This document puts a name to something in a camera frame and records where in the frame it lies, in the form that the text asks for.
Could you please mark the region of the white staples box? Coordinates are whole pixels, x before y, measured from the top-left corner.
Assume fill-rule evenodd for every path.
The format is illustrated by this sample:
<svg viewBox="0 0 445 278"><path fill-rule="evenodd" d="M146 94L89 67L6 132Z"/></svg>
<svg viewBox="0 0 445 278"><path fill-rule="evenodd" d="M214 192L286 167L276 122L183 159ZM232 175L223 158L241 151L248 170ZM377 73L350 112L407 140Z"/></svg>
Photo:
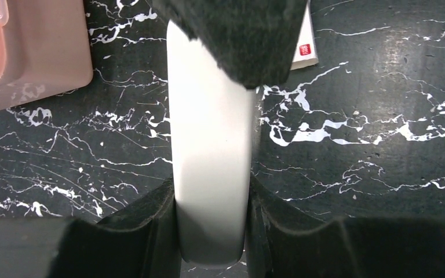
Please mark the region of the white staples box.
<svg viewBox="0 0 445 278"><path fill-rule="evenodd" d="M310 67L319 62L318 54L316 52L310 5L310 1L307 1L293 62L290 68L291 70Z"/></svg>

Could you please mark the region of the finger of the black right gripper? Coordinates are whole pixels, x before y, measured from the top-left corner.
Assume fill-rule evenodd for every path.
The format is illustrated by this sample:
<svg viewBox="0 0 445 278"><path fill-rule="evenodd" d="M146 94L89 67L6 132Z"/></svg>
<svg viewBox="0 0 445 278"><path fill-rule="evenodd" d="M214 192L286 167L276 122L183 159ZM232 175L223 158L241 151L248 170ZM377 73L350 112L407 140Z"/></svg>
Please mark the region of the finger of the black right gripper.
<svg viewBox="0 0 445 278"><path fill-rule="evenodd" d="M157 0L151 6L198 39L232 81L247 89L287 81L307 1Z"/></svg>

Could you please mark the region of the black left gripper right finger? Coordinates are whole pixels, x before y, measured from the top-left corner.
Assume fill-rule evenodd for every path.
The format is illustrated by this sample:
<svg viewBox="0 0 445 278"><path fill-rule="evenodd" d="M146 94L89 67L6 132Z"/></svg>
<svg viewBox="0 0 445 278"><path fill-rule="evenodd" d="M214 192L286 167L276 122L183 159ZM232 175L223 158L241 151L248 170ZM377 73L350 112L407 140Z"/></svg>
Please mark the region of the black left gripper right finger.
<svg viewBox="0 0 445 278"><path fill-rule="evenodd" d="M251 177L250 277L445 277L445 217L320 221Z"/></svg>

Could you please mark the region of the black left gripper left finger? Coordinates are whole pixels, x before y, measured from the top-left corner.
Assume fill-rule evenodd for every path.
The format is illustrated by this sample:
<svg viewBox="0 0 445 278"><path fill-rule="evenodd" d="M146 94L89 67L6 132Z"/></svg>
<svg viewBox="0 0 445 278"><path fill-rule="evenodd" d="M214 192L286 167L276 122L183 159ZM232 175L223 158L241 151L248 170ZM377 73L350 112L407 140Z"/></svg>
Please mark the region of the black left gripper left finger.
<svg viewBox="0 0 445 278"><path fill-rule="evenodd" d="M179 277L173 180L93 224L0 217L0 277Z"/></svg>

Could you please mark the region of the white stapler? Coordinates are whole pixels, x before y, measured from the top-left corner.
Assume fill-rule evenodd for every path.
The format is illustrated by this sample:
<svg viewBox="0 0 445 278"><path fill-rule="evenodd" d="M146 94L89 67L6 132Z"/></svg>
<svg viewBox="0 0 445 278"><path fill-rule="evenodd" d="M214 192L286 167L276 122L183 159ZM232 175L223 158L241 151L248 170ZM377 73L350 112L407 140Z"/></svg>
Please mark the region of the white stapler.
<svg viewBox="0 0 445 278"><path fill-rule="evenodd" d="M174 197L182 258L225 268L242 256L256 93L197 39L166 34Z"/></svg>

